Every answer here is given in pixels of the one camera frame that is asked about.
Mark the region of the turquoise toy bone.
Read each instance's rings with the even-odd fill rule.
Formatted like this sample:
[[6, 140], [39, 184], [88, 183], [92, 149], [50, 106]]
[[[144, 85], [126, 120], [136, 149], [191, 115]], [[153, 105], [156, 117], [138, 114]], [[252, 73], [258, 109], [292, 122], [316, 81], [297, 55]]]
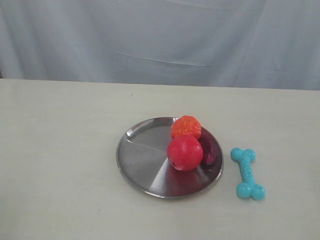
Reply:
[[256, 159], [256, 153], [252, 149], [241, 149], [238, 147], [230, 151], [230, 157], [238, 163], [241, 183], [236, 186], [236, 194], [241, 199], [252, 198], [256, 201], [266, 197], [265, 188], [257, 184], [251, 167], [251, 162]]

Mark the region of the orange textured ball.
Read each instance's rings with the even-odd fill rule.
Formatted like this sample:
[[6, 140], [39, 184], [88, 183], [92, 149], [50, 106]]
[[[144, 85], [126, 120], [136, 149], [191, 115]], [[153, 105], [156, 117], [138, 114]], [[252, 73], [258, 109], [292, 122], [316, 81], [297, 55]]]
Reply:
[[172, 124], [170, 135], [172, 139], [190, 135], [198, 140], [202, 135], [202, 126], [194, 116], [184, 115]]

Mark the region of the red toy apple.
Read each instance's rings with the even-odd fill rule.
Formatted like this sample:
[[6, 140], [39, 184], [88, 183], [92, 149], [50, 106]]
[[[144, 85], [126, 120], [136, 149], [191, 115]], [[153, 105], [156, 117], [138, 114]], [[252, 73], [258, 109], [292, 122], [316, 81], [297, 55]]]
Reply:
[[197, 168], [204, 156], [201, 144], [192, 135], [180, 135], [174, 138], [166, 152], [170, 164], [182, 172]]

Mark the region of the round stainless steel plate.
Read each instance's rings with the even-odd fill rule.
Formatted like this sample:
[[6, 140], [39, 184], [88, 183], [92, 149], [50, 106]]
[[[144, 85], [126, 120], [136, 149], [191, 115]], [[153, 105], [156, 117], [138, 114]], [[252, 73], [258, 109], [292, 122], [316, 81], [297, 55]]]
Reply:
[[167, 148], [176, 120], [166, 116], [139, 122], [123, 134], [116, 149], [116, 162], [123, 177], [138, 190], [163, 199], [203, 192], [218, 181], [224, 169], [223, 151], [214, 136], [214, 164], [201, 163], [191, 171], [178, 171], [171, 165]]

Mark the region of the dark purple toy eggplant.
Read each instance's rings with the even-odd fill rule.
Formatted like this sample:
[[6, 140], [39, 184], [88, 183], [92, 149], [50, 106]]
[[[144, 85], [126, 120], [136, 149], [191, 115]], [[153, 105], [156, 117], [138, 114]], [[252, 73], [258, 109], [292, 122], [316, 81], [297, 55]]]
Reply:
[[198, 141], [203, 150], [203, 158], [201, 163], [207, 166], [213, 165], [217, 158], [213, 135], [203, 128], [201, 130], [201, 137]]

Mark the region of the light blue backdrop cloth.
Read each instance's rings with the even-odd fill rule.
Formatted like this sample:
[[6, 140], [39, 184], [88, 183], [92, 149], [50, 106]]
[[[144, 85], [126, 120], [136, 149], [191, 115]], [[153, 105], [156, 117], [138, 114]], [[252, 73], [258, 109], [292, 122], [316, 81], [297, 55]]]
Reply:
[[317, 0], [3, 0], [7, 79], [318, 90]]

